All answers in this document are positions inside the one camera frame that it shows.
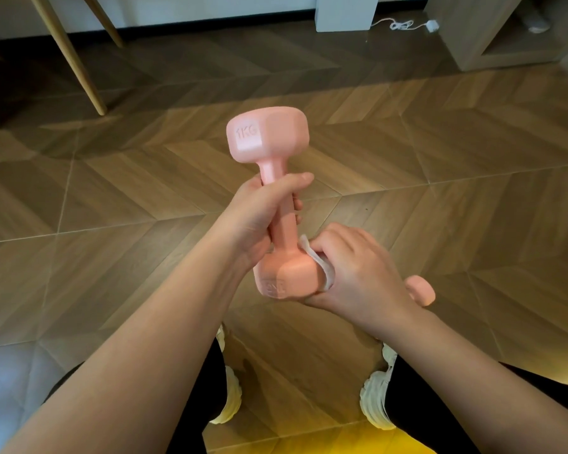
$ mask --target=hand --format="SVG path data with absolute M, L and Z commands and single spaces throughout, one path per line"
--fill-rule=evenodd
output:
M 333 286 L 305 304 L 343 317 L 372 336 L 418 309 L 389 253 L 369 233 L 331 223 L 311 242 L 334 266 Z
M 279 180 L 262 186 L 259 175 L 252 177 L 235 193 L 226 210 L 221 214 L 211 229 L 235 245 L 235 251 L 242 259 L 242 264 L 249 271 L 269 251 L 271 239 L 267 227 L 274 218 L 280 202 L 293 195 L 294 209 L 303 208 L 297 197 L 298 191 L 307 188 L 314 176 L 287 174 Z

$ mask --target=black pants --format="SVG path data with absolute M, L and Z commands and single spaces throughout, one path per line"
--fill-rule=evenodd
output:
M 80 363 L 55 384 L 48 397 L 63 385 L 68 378 L 82 366 Z M 227 378 L 225 362 L 217 340 L 212 342 L 208 355 L 191 390 L 187 405 L 183 409 L 181 419 L 174 430 L 167 454 L 204 454 L 206 447 L 202 432 L 217 417 L 227 402 Z
M 568 385 L 503 365 L 568 409 Z M 400 356 L 387 388 L 385 412 L 396 427 L 438 454 L 480 452 L 440 397 Z
M 510 365 L 505 366 L 568 409 L 566 384 Z M 48 396 L 53 395 L 79 367 L 80 365 L 76 366 L 66 374 Z M 219 344 L 214 340 L 174 431 L 167 454 L 206 453 L 202 432 L 208 421 L 220 414 L 226 401 L 225 362 Z M 385 411 L 396 427 L 438 454 L 479 453 L 440 397 L 400 356 L 395 360 L 387 389 Z

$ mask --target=wall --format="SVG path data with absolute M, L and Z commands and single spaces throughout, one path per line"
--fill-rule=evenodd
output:
M 98 0 L 117 28 L 314 9 L 316 0 Z M 51 0 L 66 31 L 102 27 L 83 0 Z M 46 35 L 30 0 L 0 0 L 0 39 Z

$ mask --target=black baseboard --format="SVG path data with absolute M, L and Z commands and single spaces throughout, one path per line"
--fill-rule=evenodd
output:
M 377 4 L 376 15 L 391 14 L 399 11 L 423 10 L 426 4 L 427 0 L 380 2 Z M 118 29 L 118 32 L 124 41 L 131 41 L 137 38 L 164 36 L 186 32 L 202 32 L 220 30 L 224 28 L 313 20 L 315 13 L 315 9 L 307 9 L 304 11 L 288 11 L 286 13 L 245 15 L 241 17 L 226 17 L 221 19 L 194 20 L 192 22 L 128 27 Z M 69 34 L 69 38 L 75 46 L 84 46 L 110 41 L 110 38 L 105 31 L 71 33 Z M 12 51 L 14 49 L 19 52 L 30 51 L 30 54 L 38 54 L 42 51 L 53 51 L 56 49 L 56 45 L 53 39 L 48 35 L 0 40 L 0 51 L 8 54 L 8 51 Z

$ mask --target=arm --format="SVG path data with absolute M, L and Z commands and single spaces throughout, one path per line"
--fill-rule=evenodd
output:
M 568 410 L 412 302 L 389 254 L 366 231 L 333 224 L 312 247 L 326 253 L 336 278 L 308 304 L 398 351 L 482 452 L 568 453 Z
M 2 453 L 164 452 L 237 286 L 269 249 L 266 229 L 279 202 L 312 179 L 242 185 L 159 289 Z

